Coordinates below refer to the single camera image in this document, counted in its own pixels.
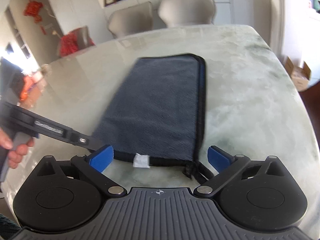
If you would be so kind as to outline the person's left hand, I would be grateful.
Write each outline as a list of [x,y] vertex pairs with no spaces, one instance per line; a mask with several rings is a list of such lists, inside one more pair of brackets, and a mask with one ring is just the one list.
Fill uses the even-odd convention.
[[13,150],[13,142],[10,137],[1,129],[1,147],[9,150],[8,153],[8,166],[12,169],[16,169],[22,162],[23,157],[29,152],[29,148],[34,146],[34,140],[31,138],[26,144],[21,144]]

